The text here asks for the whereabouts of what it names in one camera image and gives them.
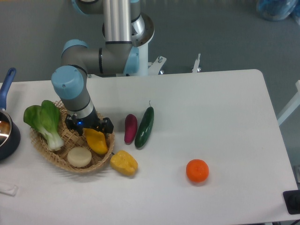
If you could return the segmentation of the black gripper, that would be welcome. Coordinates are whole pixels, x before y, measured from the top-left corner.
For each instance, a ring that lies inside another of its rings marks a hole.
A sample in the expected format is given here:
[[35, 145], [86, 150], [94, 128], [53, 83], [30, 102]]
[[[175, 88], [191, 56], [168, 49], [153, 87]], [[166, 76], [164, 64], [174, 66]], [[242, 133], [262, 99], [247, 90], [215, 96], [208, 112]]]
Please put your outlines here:
[[113, 133], [114, 125], [110, 118], [100, 119], [94, 108], [88, 116], [78, 118], [76, 115], [68, 114], [65, 118], [65, 124], [69, 130], [76, 131], [79, 136], [83, 135], [84, 128], [91, 128], [104, 134], [105, 138]]

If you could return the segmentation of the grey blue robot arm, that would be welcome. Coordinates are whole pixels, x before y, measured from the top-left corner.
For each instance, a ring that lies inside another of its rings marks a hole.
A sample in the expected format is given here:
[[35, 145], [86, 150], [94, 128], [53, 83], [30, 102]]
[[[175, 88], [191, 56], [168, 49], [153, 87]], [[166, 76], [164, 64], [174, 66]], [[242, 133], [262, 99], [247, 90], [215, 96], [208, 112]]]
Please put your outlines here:
[[84, 15], [103, 14], [103, 48], [89, 48], [81, 40], [65, 43], [61, 66], [52, 74], [51, 82], [60, 97], [69, 130], [83, 135], [85, 128], [102, 133], [113, 132], [109, 118], [100, 119], [88, 93], [89, 74], [133, 74], [139, 70], [139, 49], [132, 43], [132, 23], [140, 18], [138, 0], [74, 0], [73, 7]]

